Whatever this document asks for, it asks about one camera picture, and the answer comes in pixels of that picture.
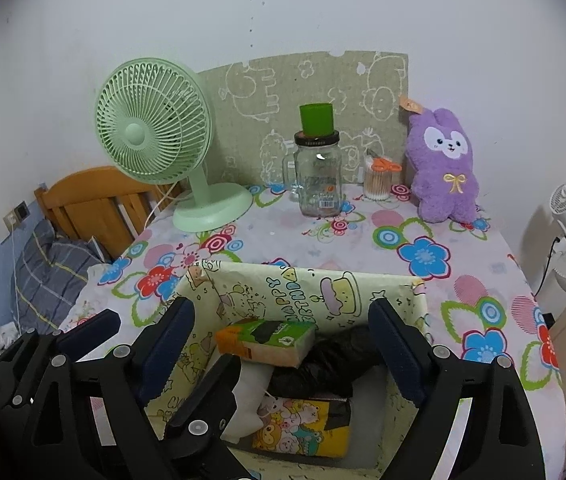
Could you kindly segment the wall power socket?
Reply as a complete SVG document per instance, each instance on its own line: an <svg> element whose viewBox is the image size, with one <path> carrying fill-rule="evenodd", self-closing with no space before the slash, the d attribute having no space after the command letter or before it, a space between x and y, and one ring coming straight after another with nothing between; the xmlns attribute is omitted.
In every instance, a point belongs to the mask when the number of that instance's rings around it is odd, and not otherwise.
<svg viewBox="0 0 566 480"><path fill-rule="evenodd" d="M30 216L30 210L25 202L21 202L14 209L12 209L3 218L3 222L10 232L17 229L28 217Z"/></svg>

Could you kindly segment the cotton swab jar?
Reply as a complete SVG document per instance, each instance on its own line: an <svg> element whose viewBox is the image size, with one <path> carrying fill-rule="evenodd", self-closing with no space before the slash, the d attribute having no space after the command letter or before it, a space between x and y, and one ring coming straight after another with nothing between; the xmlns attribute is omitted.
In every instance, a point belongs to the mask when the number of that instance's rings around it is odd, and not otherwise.
<svg viewBox="0 0 566 480"><path fill-rule="evenodd" d="M386 200L401 182L402 166L372 150L364 155L363 193L370 200Z"/></svg>

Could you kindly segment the black plastic bag bundle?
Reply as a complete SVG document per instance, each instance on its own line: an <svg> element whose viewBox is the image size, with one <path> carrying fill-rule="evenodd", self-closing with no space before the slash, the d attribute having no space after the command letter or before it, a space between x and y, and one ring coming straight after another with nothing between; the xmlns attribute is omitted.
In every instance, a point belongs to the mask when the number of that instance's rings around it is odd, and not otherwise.
<svg viewBox="0 0 566 480"><path fill-rule="evenodd" d="M287 399L348 399L353 384L384 359L366 325L315 341L298 367L275 367L268 393Z"/></svg>

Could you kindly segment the green desk fan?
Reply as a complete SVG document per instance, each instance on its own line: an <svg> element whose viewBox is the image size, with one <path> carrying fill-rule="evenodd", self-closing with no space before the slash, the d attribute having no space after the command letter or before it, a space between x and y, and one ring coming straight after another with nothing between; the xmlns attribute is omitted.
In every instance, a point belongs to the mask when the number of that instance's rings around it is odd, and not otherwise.
<svg viewBox="0 0 566 480"><path fill-rule="evenodd" d="M207 182L202 164L214 135L204 86L188 67L134 58L104 82L95 104L98 142L114 165L150 185L187 180L191 195L172 214L182 232L212 231L249 210L252 195L233 183Z"/></svg>

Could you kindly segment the grey plaid pillow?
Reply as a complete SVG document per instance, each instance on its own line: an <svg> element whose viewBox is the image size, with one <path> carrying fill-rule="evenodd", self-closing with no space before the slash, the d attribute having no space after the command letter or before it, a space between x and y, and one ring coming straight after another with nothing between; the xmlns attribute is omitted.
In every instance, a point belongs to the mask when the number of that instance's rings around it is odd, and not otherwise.
<svg viewBox="0 0 566 480"><path fill-rule="evenodd" d="M14 267L14 315L20 329L40 334L58 330L88 284L89 268L108 261L95 238L72 240L50 220L41 220Z"/></svg>

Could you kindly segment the white cloth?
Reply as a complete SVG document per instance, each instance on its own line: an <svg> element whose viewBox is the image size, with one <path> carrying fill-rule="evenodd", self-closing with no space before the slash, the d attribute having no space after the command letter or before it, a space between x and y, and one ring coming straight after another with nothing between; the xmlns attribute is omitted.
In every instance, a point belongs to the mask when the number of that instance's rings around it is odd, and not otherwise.
<svg viewBox="0 0 566 480"><path fill-rule="evenodd" d="M268 364L240 362L240 378L233 389L236 410L223 431L223 440L236 444L263 427L258 408L273 371L274 367Z"/></svg>

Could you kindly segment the yellow cartoon fabric bin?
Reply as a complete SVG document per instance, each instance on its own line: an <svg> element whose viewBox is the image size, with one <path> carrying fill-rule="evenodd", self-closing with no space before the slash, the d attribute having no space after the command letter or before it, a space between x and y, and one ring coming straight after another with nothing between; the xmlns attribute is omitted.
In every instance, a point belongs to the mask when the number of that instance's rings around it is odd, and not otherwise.
<svg viewBox="0 0 566 480"><path fill-rule="evenodd" d="M403 322L428 332L424 283L414 276L203 261L186 271L169 297L191 300L194 322L164 392L146 408L156 434L164 434L168 420L202 378L214 356L214 335L234 322L309 322L323 336L342 334L365 325L371 302L385 298ZM235 455L261 479L376 479L397 453L414 416L397 387L388 387L380 410L383 431L373 438L372 463L364 468L296 464L281 455L251 451Z"/></svg>

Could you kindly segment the purple plush bunny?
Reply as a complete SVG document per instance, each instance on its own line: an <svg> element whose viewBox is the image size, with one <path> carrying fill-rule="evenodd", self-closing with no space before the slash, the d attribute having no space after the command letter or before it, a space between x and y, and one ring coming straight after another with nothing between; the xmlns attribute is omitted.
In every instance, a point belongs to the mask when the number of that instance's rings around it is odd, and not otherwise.
<svg viewBox="0 0 566 480"><path fill-rule="evenodd" d="M409 118L405 155L412 169L418 214L429 223L477 219L478 180L472 144L458 118L446 108L424 108Z"/></svg>

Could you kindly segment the orange green tissue pack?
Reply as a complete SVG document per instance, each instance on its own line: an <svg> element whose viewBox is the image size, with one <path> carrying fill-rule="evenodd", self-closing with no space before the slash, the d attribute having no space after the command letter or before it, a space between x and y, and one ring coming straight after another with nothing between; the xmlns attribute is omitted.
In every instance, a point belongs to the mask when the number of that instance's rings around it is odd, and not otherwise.
<svg viewBox="0 0 566 480"><path fill-rule="evenodd" d="M315 341L316 327L309 322L243 320L214 334L221 354L244 361L297 368Z"/></svg>

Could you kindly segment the green plastic cup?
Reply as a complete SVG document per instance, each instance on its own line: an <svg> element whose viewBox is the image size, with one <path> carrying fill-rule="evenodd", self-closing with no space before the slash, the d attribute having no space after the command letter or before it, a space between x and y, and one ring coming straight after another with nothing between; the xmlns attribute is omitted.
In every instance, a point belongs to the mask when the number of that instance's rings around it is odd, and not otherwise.
<svg viewBox="0 0 566 480"><path fill-rule="evenodd" d="M308 138L330 136L334 131L334 111L330 103L309 103L299 107L301 131Z"/></svg>

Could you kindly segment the wooden bed headboard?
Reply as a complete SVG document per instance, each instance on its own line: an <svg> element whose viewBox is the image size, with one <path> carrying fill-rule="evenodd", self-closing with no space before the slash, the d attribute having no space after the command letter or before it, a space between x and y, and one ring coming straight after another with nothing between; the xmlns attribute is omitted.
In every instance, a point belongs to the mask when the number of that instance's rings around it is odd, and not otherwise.
<svg viewBox="0 0 566 480"><path fill-rule="evenodd" d="M72 240L97 240L112 257L121 256L144 229L154 207L164 210L182 186L135 181L113 166L85 169L34 197L44 217Z"/></svg>

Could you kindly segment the yellow cartoon tissue pack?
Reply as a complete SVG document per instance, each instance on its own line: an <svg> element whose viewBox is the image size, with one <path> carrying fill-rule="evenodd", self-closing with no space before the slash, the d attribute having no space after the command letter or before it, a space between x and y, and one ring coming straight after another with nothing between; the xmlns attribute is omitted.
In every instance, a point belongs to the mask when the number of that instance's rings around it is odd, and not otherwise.
<svg viewBox="0 0 566 480"><path fill-rule="evenodd" d="M263 427L251 437L254 450L304 457L344 458L351 434L349 399L286 399L265 396Z"/></svg>

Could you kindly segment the floral tablecloth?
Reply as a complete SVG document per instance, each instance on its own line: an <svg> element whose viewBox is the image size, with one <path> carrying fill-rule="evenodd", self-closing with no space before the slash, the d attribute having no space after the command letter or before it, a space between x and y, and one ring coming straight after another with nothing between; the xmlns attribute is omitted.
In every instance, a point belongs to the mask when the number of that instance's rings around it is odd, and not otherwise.
<svg viewBox="0 0 566 480"><path fill-rule="evenodd" d="M536 419L545 474L565 463L562 378L543 314L488 214L469 224L424 222L405 186L388 200L344 189L337 217L305 217L278 185L255 185L247 214L213 231L177 231L163 214L88 284L62 321L71 330L105 309L121 318L113 344L130 344L160 318L180 279L203 261L414 276L424 283L424 334L462 359L508 356Z"/></svg>

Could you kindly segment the glass mason jar mug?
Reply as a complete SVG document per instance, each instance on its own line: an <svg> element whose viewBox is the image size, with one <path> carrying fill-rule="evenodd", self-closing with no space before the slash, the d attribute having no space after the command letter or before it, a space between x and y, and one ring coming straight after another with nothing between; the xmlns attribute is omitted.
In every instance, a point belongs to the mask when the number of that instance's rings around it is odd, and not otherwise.
<svg viewBox="0 0 566 480"><path fill-rule="evenodd" d="M286 190L307 217L336 217L341 211L341 151L339 132L327 136L294 135L296 150L284 156Z"/></svg>

